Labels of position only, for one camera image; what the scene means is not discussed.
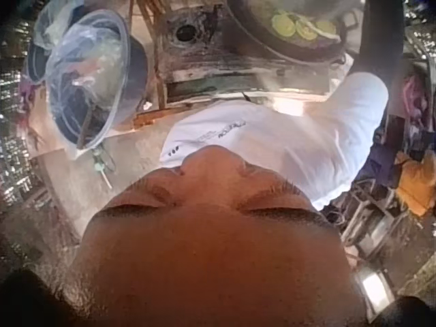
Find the orange cloth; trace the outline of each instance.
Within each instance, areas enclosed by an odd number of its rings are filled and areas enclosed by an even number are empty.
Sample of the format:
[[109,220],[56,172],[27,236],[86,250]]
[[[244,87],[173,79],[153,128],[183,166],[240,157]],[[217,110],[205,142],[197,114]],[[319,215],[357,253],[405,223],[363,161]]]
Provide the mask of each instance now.
[[421,217],[436,201],[436,154],[427,151],[422,162],[418,162],[400,152],[396,162],[404,163],[396,194],[411,212]]

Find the hair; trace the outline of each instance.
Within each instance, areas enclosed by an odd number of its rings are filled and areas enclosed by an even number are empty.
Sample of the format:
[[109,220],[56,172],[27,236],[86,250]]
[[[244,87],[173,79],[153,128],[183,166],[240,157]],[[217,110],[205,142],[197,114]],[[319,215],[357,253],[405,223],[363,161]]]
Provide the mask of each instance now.
[[[84,326],[74,309],[30,270],[13,272],[0,285],[0,317],[6,326]],[[436,315],[420,299],[399,298],[371,324],[374,327],[433,326]]]
[[14,271],[0,285],[0,317],[6,326],[73,326],[78,316],[30,270]]

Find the eyebrow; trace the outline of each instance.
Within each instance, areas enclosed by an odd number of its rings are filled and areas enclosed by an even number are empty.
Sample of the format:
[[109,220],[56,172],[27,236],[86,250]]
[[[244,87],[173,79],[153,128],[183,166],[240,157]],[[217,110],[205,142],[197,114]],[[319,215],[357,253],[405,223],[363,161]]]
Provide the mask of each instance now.
[[[139,206],[132,204],[123,204],[112,208],[104,209],[94,215],[91,221],[105,220],[107,218],[120,218],[129,215],[147,215],[161,208],[150,206]],[[270,219],[275,221],[292,222],[304,225],[315,225],[323,230],[339,234],[331,223],[321,213],[315,213],[306,209],[300,208],[267,208],[255,209],[250,211],[242,211],[242,214],[258,219]]]
[[300,208],[267,208],[245,211],[244,213],[262,219],[315,225],[324,230],[338,234],[339,231],[320,213]]

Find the forehead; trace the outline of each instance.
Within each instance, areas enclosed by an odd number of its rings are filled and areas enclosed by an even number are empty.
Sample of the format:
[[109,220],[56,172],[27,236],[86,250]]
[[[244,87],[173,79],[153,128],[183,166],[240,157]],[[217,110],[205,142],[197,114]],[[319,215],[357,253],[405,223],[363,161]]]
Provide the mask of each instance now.
[[211,207],[126,209],[95,222],[75,263],[111,313],[259,326],[351,309],[346,260],[323,229]]

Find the white shirt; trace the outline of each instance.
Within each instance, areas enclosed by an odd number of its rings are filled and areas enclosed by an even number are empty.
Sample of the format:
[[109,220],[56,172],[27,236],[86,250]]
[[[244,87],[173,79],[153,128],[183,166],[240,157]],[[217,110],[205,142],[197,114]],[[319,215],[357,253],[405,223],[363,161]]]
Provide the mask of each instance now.
[[289,116],[237,100],[219,102],[178,122],[161,153],[163,167],[182,164],[203,146],[221,145],[295,184],[318,210],[342,192],[365,163],[388,101],[369,73],[348,76],[322,107]]

